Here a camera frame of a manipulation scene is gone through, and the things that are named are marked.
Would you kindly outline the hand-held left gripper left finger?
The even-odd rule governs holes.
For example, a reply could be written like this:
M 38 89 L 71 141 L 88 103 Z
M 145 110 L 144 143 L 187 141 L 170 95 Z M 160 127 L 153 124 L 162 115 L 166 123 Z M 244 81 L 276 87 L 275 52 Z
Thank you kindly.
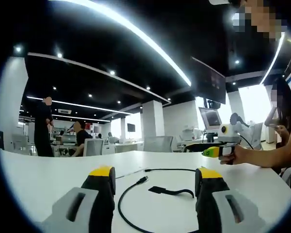
M 115 168 L 102 166 L 89 173 L 52 206 L 40 223 L 44 233 L 110 233 L 115 209 Z

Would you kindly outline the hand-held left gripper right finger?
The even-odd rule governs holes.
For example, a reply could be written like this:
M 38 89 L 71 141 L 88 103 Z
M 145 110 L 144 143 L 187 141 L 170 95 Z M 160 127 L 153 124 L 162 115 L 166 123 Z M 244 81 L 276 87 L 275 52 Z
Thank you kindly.
M 195 196 L 199 233 L 258 233 L 266 226 L 257 206 L 215 170 L 195 171 Z

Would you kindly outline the person's right hand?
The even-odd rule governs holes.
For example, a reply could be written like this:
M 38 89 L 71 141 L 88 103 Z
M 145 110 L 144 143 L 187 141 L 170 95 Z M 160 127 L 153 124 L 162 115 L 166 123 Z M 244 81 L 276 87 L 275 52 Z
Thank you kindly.
M 220 164 L 222 165 L 238 165 L 247 162 L 247 157 L 251 150 L 245 149 L 242 146 L 236 145 L 234 151 L 230 154 L 222 155 L 219 157 Z

